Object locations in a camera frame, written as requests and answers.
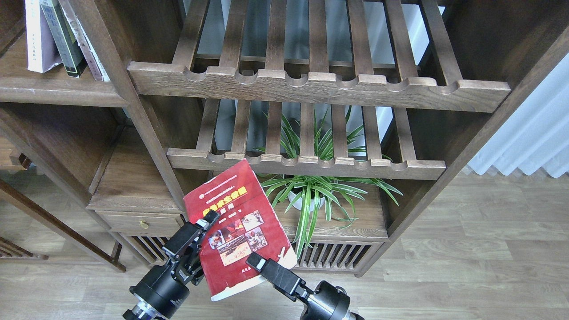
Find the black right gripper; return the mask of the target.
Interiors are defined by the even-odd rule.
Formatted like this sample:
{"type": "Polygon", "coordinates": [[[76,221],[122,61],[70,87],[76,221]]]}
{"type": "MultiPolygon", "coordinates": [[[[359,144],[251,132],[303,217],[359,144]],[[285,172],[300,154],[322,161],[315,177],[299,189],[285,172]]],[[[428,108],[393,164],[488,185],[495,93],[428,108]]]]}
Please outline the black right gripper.
{"type": "Polygon", "coordinates": [[[288,299],[293,302],[300,299],[305,304],[301,320],[356,319],[356,313],[349,309],[350,297],[342,287],[321,281],[313,291],[307,288],[305,280],[290,269],[272,259],[265,259],[256,252],[252,252],[246,262],[288,299]]]}

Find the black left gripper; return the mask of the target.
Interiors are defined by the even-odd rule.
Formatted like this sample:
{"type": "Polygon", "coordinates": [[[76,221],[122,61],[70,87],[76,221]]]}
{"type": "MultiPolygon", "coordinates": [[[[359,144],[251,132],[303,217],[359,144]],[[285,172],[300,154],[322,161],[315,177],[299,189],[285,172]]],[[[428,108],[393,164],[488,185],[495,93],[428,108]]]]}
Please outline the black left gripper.
{"type": "Polygon", "coordinates": [[[186,222],[165,243],[162,250],[171,261],[180,260],[180,281],[172,277],[173,266],[154,266],[136,286],[129,288],[139,302],[129,310],[129,318],[171,318],[190,294],[187,284],[199,285],[204,278],[199,250],[206,233],[220,218],[210,210],[195,223],[186,222]]]}

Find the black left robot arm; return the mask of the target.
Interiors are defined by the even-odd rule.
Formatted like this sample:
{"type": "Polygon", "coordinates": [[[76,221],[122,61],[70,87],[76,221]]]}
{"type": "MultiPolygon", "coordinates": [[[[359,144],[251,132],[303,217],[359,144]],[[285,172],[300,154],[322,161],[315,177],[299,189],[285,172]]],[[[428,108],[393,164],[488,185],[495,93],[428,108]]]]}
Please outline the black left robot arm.
{"type": "Polygon", "coordinates": [[[163,245],[168,260],[154,266],[130,292],[139,302],[126,310],[126,320],[165,320],[172,317],[189,296],[187,284],[197,286],[204,277],[199,258],[201,243],[220,215],[210,210],[205,217],[192,224],[186,222],[163,245]]]}

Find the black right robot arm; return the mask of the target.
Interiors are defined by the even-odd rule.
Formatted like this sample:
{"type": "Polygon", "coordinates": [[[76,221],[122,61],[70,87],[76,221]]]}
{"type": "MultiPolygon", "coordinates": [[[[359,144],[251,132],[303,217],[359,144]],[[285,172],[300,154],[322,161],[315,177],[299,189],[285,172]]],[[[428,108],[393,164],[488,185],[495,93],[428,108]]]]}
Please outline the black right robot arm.
{"type": "Polygon", "coordinates": [[[272,259],[265,259],[256,252],[249,255],[247,264],[260,272],[287,298],[305,304],[301,320],[363,320],[362,316],[350,311],[350,297],[340,286],[321,281],[316,290],[311,290],[306,286],[305,280],[290,269],[272,259]]]}

